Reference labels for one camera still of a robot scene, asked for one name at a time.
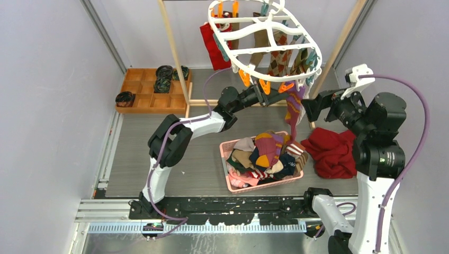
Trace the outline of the maroon purple orange striped sock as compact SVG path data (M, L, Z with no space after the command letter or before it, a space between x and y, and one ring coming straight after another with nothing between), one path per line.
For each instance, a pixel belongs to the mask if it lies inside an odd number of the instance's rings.
M284 122L290 126L290 141L293 142L297 136L296 126L303 116L303 106L301 101L306 94L306 89L304 86L301 86L299 90L297 90L295 82L286 83L286 87L287 90L285 92L288 94L288 97L286 98L287 112L284 117Z

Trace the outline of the white plastic clip hanger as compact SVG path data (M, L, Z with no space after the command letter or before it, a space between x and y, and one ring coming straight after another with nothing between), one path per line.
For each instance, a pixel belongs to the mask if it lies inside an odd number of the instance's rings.
M208 23L217 47L245 87L260 85L269 95L305 89L321 75L322 53L285 1L260 1L257 14L239 14L239 1L213 1Z

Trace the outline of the maroon orange heel sock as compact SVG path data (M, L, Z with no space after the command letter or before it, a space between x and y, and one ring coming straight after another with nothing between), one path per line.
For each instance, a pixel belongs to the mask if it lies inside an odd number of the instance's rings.
M282 135L264 132L255 137L255 147L258 149L256 165L269 168L278 160L284 143Z

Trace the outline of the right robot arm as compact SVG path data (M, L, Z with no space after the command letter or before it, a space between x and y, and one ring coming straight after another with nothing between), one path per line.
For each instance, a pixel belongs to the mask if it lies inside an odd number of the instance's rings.
M399 96L382 92L365 105L360 92L344 97L342 90L329 90L302 105L309 121L328 109L326 121L339 120L354 135L352 157L358 183L356 218L350 224L336 205L330 190L308 188L302 210L309 217L320 217L328 234L329 253L388 253L391 212L383 200L392 200L395 180L405 168L405 153L396 141L406 119L406 102Z

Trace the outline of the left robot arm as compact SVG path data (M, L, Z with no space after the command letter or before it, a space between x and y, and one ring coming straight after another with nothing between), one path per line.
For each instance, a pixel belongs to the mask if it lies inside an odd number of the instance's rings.
M270 106L286 97L275 89L266 95L261 85L250 85L242 92L229 86L222 90L217 105L207 114L184 119L174 114L166 116L148 140L149 174L139 194L143 214L150 219L161 215L160 201L165 197L170 171L181 161L191 140L230 129L237 121L236 112L255 104Z

